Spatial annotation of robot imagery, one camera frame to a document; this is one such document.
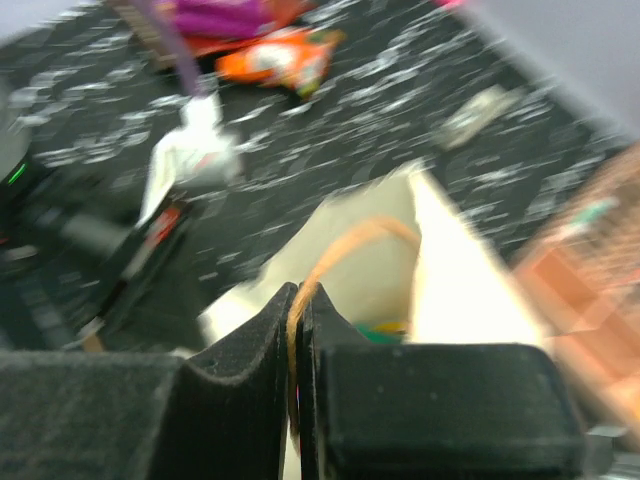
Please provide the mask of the green teal snack packet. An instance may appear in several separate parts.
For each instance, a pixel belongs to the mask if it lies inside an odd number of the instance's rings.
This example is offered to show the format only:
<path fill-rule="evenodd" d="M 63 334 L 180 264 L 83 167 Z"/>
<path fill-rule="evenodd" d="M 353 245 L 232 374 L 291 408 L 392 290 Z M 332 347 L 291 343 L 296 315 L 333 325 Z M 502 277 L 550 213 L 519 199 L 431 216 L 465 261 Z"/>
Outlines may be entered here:
<path fill-rule="evenodd" d="M 401 344 L 407 336 L 407 328 L 401 322 L 379 325 L 357 324 L 356 330 L 368 340 L 378 344 Z"/>

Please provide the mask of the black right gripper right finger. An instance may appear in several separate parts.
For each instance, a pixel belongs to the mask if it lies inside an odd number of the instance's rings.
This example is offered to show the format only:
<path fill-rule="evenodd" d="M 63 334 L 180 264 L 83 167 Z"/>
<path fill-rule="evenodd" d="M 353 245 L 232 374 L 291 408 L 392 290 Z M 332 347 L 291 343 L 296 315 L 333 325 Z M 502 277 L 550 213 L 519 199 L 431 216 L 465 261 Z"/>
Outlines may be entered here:
<path fill-rule="evenodd" d="M 379 344 L 318 290 L 298 325 L 306 479 L 576 479 L 560 373 L 524 344 Z"/>

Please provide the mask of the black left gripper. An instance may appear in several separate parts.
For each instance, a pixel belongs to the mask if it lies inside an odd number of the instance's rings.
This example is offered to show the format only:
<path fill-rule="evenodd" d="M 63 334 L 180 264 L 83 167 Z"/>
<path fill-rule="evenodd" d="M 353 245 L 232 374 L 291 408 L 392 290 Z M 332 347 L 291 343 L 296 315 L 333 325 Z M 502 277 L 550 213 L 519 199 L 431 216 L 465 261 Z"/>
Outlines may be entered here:
<path fill-rule="evenodd" d="M 67 304 L 65 340 L 200 340 L 200 303 L 183 264 L 200 210 L 165 199 L 140 226 L 79 208 L 49 212 L 49 226 L 93 279 Z"/>

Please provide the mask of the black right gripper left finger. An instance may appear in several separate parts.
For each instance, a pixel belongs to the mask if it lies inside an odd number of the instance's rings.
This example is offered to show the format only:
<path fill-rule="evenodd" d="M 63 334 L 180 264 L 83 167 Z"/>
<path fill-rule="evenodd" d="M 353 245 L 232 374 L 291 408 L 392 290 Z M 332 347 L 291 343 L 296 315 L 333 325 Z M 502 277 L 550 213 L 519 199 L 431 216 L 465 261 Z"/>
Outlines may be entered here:
<path fill-rule="evenodd" d="M 283 473 L 283 285 L 199 354 L 5 352 L 5 479 L 278 479 Z"/>

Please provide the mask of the orange snack packet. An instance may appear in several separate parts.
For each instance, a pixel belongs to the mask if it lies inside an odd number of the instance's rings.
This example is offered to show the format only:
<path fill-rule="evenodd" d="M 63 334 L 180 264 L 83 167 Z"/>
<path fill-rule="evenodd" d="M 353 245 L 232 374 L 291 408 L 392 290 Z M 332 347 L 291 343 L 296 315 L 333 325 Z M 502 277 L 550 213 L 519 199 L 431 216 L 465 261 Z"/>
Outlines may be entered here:
<path fill-rule="evenodd" d="M 319 89 L 344 39 L 336 29 L 287 27 L 219 57 L 215 69 L 226 81 L 285 87 L 306 99 Z"/>

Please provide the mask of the red snack packet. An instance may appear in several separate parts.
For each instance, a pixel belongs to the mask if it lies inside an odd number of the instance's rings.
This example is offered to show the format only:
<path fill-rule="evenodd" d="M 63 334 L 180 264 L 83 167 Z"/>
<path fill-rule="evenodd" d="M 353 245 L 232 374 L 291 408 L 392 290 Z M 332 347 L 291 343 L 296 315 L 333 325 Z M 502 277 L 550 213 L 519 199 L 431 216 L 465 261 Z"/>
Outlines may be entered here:
<path fill-rule="evenodd" d="M 265 38 L 268 34 L 271 34 L 276 30 L 285 28 L 287 26 L 290 25 L 275 24 L 267 31 L 266 34 L 247 39 L 233 40 L 228 38 L 214 38 L 199 35 L 184 35 L 183 40 L 186 42 L 191 53 L 196 58 L 201 58 L 207 55 L 229 52 L 253 45 L 259 40 Z"/>

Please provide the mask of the purple snack packet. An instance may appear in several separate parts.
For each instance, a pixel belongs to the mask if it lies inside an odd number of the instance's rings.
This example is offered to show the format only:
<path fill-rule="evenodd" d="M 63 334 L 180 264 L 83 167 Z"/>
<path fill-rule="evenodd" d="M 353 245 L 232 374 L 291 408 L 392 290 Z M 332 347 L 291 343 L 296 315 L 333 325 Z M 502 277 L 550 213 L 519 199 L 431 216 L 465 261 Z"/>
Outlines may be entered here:
<path fill-rule="evenodd" d="M 168 13 L 187 35 L 249 39 L 275 26 L 265 1 L 174 1 Z"/>

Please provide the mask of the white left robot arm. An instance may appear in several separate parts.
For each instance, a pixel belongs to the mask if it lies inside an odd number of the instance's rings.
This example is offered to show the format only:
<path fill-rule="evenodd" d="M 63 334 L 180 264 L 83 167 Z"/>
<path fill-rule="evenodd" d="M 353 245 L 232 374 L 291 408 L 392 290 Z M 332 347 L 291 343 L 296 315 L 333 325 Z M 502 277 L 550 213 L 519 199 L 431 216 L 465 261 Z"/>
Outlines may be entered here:
<path fill-rule="evenodd" d="M 101 179 L 46 168 L 1 85 L 1 344 L 184 352 L 206 340 L 176 254 L 192 208 L 161 193 L 138 221 L 97 200 Z"/>

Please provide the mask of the beige paper bag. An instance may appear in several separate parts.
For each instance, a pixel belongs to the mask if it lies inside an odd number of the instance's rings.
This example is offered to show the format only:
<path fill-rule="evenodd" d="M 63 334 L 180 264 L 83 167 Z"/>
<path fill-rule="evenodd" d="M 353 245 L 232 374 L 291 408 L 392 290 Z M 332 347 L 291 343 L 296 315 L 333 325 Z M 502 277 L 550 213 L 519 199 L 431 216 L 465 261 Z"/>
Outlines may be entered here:
<path fill-rule="evenodd" d="M 288 479 L 306 479 L 297 335 L 318 290 L 354 327 L 404 323 L 407 336 L 401 344 L 524 344 L 550 357 L 544 329 L 506 270 L 459 220 L 433 178 L 414 165 L 325 199 L 255 278 L 204 310 L 206 333 L 224 338 L 287 283 L 297 289 L 285 324 Z"/>

